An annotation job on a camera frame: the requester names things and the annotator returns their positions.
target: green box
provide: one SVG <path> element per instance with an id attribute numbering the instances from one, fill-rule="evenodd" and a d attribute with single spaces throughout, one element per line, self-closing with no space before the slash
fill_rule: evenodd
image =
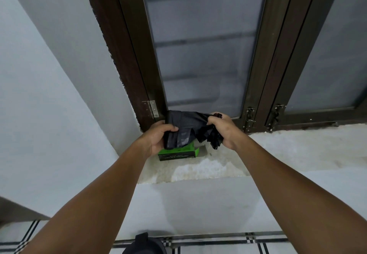
<path id="1" fill-rule="evenodd" d="M 161 150 L 158 153 L 159 160 L 170 160 L 170 159 L 181 159 L 189 157 L 197 157 L 199 154 L 199 148 L 194 147 L 194 142 L 182 148 L 177 148 L 173 150 Z"/>

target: glass panel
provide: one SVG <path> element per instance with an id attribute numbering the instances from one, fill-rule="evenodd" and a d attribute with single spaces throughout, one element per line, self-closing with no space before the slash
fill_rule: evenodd
<path id="1" fill-rule="evenodd" d="M 168 108 L 240 116 L 263 0 L 145 0 Z"/>
<path id="2" fill-rule="evenodd" d="M 367 87 L 367 0 L 335 0 L 286 112 L 355 106 Z"/>

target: forearm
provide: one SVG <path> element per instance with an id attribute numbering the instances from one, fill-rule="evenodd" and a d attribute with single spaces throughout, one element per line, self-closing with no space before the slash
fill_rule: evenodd
<path id="1" fill-rule="evenodd" d="M 242 134 L 237 141 L 236 151 L 299 253 L 350 252 L 350 247 L 366 250 L 367 222 L 360 215 L 250 137 Z M 348 242 L 345 230 L 354 231 Z"/>
<path id="2" fill-rule="evenodd" d="M 53 216 L 24 254 L 108 253 L 148 156 L 145 144 L 135 141 Z"/>

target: hinge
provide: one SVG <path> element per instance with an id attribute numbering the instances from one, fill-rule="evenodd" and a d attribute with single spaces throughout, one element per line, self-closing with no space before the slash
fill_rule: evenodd
<path id="1" fill-rule="evenodd" d="M 159 118 L 159 113 L 156 105 L 156 101 L 148 101 L 150 106 L 150 111 L 152 112 L 153 118 Z"/>
<path id="2" fill-rule="evenodd" d="M 252 108 L 252 107 L 247 108 L 246 109 L 244 126 L 243 126 L 243 131 L 245 131 L 245 132 L 250 131 L 250 127 L 252 127 L 253 123 L 256 122 L 256 121 L 253 120 L 254 116 L 255 116 L 255 108 Z"/>
<path id="3" fill-rule="evenodd" d="M 270 113 L 270 120 L 267 125 L 268 132 L 272 133 L 274 128 L 279 122 L 279 112 L 282 108 L 286 107 L 286 105 L 276 105 L 274 110 Z"/>

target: person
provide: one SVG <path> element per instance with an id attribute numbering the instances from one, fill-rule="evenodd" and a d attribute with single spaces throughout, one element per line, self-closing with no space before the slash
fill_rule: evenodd
<path id="1" fill-rule="evenodd" d="M 209 117 L 253 177 L 265 203 L 299 253 L 367 253 L 367 221 L 337 197 L 273 157 L 231 118 Z M 22 254 L 109 253 L 148 157 L 163 149 L 163 121 L 64 205 Z"/>

